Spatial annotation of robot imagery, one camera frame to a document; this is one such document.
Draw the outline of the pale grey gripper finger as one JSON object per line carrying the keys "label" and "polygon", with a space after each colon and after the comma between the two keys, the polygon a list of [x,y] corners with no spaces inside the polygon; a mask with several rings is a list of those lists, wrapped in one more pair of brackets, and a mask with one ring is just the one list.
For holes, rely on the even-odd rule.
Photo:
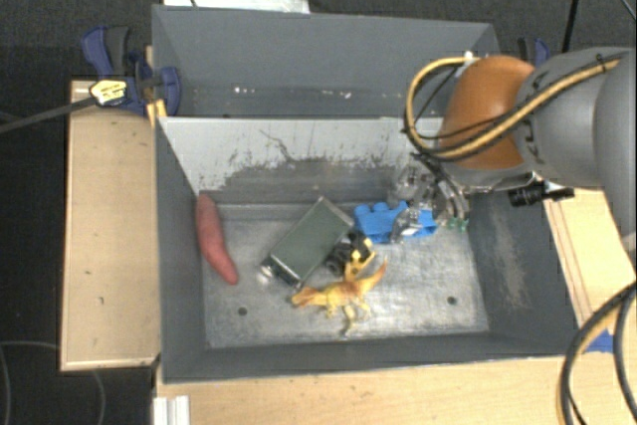
{"label": "pale grey gripper finger", "polygon": [[426,229],[421,221],[422,210],[406,208],[401,211],[392,224],[392,241],[402,242],[404,238],[419,238],[426,235]]}
{"label": "pale grey gripper finger", "polygon": [[409,202],[417,194],[421,181],[421,171],[416,167],[404,167],[392,181],[388,193],[387,204],[397,208],[401,202]]}

